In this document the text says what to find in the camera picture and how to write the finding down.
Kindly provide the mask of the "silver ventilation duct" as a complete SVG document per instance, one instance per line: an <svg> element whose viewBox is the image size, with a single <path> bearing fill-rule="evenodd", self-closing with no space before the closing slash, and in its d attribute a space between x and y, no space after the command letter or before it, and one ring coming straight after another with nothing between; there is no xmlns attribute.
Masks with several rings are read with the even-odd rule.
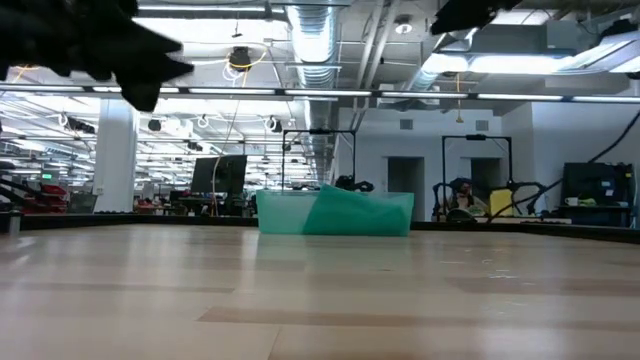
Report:
<svg viewBox="0 0 640 360"><path fill-rule="evenodd" d="M337 10L319 5L287 6L291 43L299 82L303 88L331 88L336 69L329 66L337 56Z"/></svg>

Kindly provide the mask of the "black flat monitor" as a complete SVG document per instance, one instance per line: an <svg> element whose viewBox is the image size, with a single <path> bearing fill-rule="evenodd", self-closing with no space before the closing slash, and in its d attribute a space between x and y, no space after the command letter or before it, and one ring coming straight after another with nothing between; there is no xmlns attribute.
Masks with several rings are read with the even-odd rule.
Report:
<svg viewBox="0 0 640 360"><path fill-rule="evenodd" d="M247 156L198 158L191 179L192 193L209 195L218 216L240 217L244 207Z"/></svg>

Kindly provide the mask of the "translucent teal plastic basket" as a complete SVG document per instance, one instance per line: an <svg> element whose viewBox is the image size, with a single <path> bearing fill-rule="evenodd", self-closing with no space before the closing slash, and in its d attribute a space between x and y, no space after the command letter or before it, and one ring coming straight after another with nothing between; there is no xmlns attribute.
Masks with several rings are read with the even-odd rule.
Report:
<svg viewBox="0 0 640 360"><path fill-rule="evenodd" d="M303 226L320 190L259 190L256 193L259 230L264 234L304 235Z"/></svg>

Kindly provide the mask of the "person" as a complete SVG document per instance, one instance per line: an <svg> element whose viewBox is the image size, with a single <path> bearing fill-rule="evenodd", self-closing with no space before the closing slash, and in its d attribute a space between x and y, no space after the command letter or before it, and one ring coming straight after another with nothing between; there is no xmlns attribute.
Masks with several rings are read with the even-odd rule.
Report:
<svg viewBox="0 0 640 360"><path fill-rule="evenodd" d="M450 185L452 189L452 195L448 200L450 209L465 210L473 216L485 216L488 214L488 205L473 194L470 179L457 178Z"/></svg>

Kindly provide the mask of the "black aluminium table frame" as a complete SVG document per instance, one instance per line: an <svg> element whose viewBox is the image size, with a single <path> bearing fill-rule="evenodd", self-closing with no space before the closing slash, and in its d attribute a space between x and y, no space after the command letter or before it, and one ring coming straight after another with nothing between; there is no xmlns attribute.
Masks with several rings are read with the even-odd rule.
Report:
<svg viewBox="0 0 640 360"><path fill-rule="evenodd" d="M134 214L40 214L19 215L19 230L48 230L63 228L80 228L96 226L115 226L131 224L159 225L203 225L257 228L257 219L248 218L207 218L184 216L156 216ZM410 227L414 231L440 232L503 232L547 235L566 238L626 243L640 246L640 230L620 227L595 227L566 225L551 222L524 223L476 223L456 224L446 222L413 222Z"/></svg>

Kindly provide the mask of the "black equipment cabinet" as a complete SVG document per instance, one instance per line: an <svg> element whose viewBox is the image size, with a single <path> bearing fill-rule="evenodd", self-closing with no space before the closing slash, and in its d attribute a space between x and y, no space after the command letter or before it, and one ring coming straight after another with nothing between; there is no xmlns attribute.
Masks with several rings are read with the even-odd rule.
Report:
<svg viewBox="0 0 640 360"><path fill-rule="evenodd" d="M559 214L574 225L629 227L634 211L633 166L625 163L565 163ZM567 206L577 197L577 206Z"/></svg>

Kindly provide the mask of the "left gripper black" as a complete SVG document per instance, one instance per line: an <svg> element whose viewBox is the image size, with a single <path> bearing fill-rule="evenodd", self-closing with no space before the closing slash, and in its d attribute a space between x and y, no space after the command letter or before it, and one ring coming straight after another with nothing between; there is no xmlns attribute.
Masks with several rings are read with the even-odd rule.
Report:
<svg viewBox="0 0 640 360"><path fill-rule="evenodd" d="M170 59L182 43L136 23L138 11L138 0L0 0L0 81L17 66L84 72L116 81L131 106L152 111L162 84L194 66Z"/></svg>

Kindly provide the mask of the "blue microfiber towel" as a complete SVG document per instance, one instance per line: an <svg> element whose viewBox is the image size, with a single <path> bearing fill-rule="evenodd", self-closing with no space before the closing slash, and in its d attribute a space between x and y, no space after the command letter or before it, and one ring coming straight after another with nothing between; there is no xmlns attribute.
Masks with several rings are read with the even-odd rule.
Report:
<svg viewBox="0 0 640 360"><path fill-rule="evenodd" d="M362 193L325 185L303 226L304 235L406 237L413 193Z"/></svg>

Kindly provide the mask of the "red workshop equipment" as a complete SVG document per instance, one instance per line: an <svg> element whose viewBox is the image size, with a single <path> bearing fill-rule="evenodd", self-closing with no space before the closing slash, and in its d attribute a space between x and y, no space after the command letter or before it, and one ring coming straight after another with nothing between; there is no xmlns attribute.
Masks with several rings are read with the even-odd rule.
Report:
<svg viewBox="0 0 640 360"><path fill-rule="evenodd" d="M68 208L66 196L67 192L58 185L0 174L0 212L62 214Z"/></svg>

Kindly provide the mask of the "black rectangular metal gantry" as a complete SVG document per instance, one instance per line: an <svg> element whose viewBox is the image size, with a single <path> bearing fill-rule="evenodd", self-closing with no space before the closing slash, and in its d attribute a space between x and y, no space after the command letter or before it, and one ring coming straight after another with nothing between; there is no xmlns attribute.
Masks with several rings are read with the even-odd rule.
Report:
<svg viewBox="0 0 640 360"><path fill-rule="evenodd" d="M308 129L308 130L288 130L285 129L282 132L282 139L281 139L281 172L280 172L280 185L281 185L281 191L285 191L285 167L286 167L286 153L287 153L287 140L286 137L289 133L295 133L296 134L296 138L298 137L299 134L308 134L308 135L312 135L312 136L321 136L321 135L337 135L337 134L349 134L352 136L352 174L351 176L353 177L353 179L355 180L356 177L356 149L357 149L357 131L356 130L332 130L332 129L323 129L323 128L316 128L316 129Z"/></svg>
<svg viewBox="0 0 640 360"><path fill-rule="evenodd" d="M434 196L438 196L438 189L440 187L448 187L453 191L456 191L456 184L462 183L462 181L452 180L451 182L447 182L446 175L446 142L448 139L463 139L465 141L487 141L491 140L504 140L508 147L506 153L508 155L508 178L505 182L505 185L502 187L488 188L489 192L499 191L499 190L509 190L510 191L510 199L505 207L495 211L490 212L489 217L491 219L500 217L505 211L509 210L511 213L513 212L513 208L516 207L514 204L514 194L517 190L517 186L515 185L514 177L513 177L513 155L512 155L512 138L509 136L490 136L484 134L468 134L468 135L443 135L441 137L441 162L442 162L442 181L433 186Z"/></svg>

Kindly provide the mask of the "yellow bin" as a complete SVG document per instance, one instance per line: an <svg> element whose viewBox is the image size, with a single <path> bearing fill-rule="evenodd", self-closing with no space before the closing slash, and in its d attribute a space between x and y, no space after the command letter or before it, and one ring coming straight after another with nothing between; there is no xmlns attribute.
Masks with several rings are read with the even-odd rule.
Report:
<svg viewBox="0 0 640 360"><path fill-rule="evenodd" d="M511 217L513 215L512 195L509 189L492 190L489 197L490 215Z"/></svg>

